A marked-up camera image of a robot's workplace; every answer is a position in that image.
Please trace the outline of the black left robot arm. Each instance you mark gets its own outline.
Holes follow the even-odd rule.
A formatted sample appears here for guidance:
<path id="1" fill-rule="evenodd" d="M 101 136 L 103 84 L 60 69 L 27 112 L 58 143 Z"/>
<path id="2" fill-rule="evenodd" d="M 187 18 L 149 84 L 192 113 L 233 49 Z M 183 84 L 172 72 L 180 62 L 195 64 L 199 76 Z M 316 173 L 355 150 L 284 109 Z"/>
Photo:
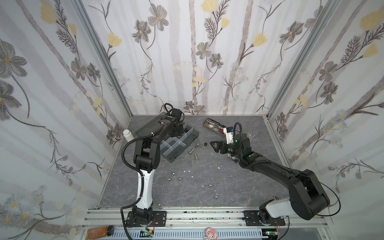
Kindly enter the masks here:
<path id="1" fill-rule="evenodd" d="M 184 113 L 169 103 L 164 104 L 166 113 L 160 116 L 160 120 L 147 136 L 142 136 L 129 141 L 122 149 L 122 161 L 130 169 L 138 173 L 138 196 L 131 205 L 121 207 L 132 209 L 132 218 L 136 224 L 148 226 L 153 222 L 153 178 L 155 170 L 161 160 L 161 143 L 166 137 L 179 137 L 184 134 L 181 119 Z M 131 165 L 125 159 L 127 147 L 135 143 L 134 164 Z"/>

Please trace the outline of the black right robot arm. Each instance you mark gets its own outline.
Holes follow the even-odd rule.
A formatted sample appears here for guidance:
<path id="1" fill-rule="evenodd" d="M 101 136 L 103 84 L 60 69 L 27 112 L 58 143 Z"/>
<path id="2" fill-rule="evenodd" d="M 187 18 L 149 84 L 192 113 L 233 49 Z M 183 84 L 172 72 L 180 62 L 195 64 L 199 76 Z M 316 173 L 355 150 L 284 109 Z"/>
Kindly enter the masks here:
<path id="1" fill-rule="evenodd" d="M 224 134 L 225 140 L 210 142 L 216 153 L 229 154 L 241 168 L 263 174 L 280 183 L 289 192 L 287 198 L 270 200 L 259 207 L 256 219 L 260 225 L 269 226 L 280 218 L 290 216 L 309 221 L 315 216 L 321 216 L 321 211 L 331 205 L 326 193 L 329 187 L 314 172 L 285 167 L 253 151 L 250 139 L 239 122 L 225 128 Z"/>

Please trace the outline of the green compartment organizer box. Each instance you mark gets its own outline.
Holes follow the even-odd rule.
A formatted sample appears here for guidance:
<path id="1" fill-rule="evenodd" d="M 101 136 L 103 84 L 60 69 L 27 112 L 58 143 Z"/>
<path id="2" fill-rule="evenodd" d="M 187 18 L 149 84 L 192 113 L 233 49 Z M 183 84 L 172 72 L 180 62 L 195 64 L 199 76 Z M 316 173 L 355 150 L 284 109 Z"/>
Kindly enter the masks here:
<path id="1" fill-rule="evenodd" d="M 165 112 L 155 116 L 140 129 L 135 131 L 136 137 L 148 135 L 150 130 L 159 128 L 159 120 L 163 115 L 165 115 Z M 182 125 L 184 133 L 181 136 L 166 136 L 160 145 L 161 156 L 170 163 L 173 163 L 177 157 L 181 156 L 182 153 L 199 137 L 199 132 L 192 126 L 186 123 L 182 123 Z"/>

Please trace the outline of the white plastic bottle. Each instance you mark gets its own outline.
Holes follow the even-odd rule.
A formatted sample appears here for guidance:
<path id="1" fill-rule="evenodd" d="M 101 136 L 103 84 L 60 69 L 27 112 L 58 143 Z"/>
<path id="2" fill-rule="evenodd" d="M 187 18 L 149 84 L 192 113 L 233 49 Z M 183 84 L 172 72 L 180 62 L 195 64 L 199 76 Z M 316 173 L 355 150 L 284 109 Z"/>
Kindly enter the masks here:
<path id="1" fill-rule="evenodd" d="M 133 133 L 130 130 L 128 130 L 128 129 L 123 130 L 123 136 L 124 136 L 124 138 L 126 139 L 126 141 L 128 143 L 135 139 Z"/>

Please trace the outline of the pink figurine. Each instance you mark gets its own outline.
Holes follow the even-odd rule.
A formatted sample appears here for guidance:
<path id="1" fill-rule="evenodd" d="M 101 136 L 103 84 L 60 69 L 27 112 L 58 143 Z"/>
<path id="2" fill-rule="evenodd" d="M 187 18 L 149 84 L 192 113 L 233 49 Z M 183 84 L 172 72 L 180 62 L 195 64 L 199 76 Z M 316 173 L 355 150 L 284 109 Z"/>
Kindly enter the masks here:
<path id="1" fill-rule="evenodd" d="M 217 240 L 217 232 L 213 228 L 207 228 L 205 230 L 204 240 Z"/>

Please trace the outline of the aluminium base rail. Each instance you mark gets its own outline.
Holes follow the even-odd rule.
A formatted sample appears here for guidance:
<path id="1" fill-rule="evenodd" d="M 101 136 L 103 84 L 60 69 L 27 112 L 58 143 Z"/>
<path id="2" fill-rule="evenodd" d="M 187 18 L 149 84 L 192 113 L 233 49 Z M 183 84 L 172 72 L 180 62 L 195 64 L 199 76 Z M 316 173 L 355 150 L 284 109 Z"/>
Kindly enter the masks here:
<path id="1" fill-rule="evenodd" d="M 212 228 L 219 240 L 333 240 L 323 217 L 293 215 L 261 224 L 257 207 L 155 208 L 154 240 L 201 240 Z"/>

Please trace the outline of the orange object on rail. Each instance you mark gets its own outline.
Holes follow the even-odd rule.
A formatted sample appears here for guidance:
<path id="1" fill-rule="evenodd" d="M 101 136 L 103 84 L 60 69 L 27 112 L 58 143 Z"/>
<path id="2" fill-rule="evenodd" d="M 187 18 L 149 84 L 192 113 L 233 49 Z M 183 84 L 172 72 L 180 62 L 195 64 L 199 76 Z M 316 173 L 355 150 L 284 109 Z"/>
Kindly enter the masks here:
<path id="1" fill-rule="evenodd" d="M 115 232 L 115 227 L 113 225 L 97 227 L 87 230 L 86 240 L 95 240 L 104 237 L 112 236 Z"/>

